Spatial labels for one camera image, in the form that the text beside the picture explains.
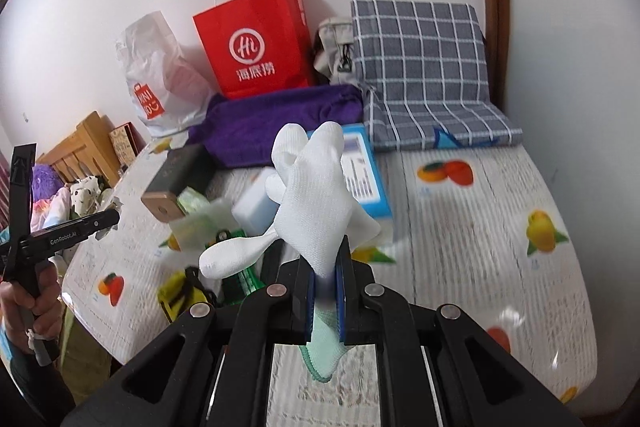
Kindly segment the left hand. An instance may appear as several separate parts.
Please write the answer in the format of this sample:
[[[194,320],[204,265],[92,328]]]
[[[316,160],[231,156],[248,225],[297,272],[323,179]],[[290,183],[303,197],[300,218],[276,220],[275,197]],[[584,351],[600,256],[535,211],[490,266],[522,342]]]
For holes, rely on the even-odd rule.
[[[35,318],[30,327],[38,335],[55,340],[62,329],[63,303],[58,298],[61,286],[58,283],[58,270],[50,261],[38,265],[38,281],[40,296],[32,297],[19,283],[1,283],[1,315],[6,330],[6,337],[28,355],[29,349],[27,326],[23,321],[23,313],[29,311]]]

